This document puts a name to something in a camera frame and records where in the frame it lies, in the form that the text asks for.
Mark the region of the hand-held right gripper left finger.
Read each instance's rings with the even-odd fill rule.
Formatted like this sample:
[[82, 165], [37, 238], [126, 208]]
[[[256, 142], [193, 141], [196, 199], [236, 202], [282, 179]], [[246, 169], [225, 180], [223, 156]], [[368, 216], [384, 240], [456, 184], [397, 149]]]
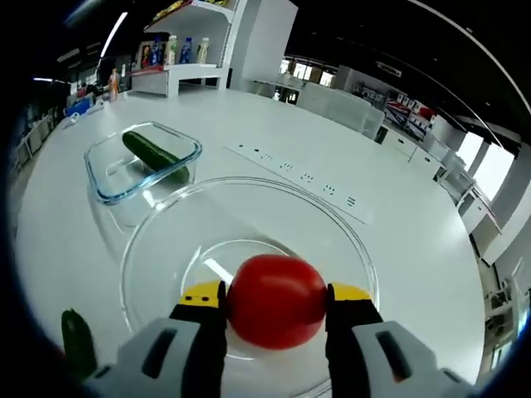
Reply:
[[227, 354], [227, 289], [221, 280], [185, 290], [167, 318], [142, 327], [117, 361], [89, 377], [98, 397], [219, 397]]

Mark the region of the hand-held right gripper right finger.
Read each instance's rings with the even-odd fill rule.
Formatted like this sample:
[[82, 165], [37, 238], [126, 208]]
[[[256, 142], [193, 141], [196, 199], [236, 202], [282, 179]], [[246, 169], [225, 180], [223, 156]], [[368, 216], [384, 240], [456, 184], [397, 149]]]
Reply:
[[475, 388], [437, 365], [435, 353], [399, 323], [385, 321], [369, 294], [327, 287], [325, 355], [333, 397], [474, 397]]

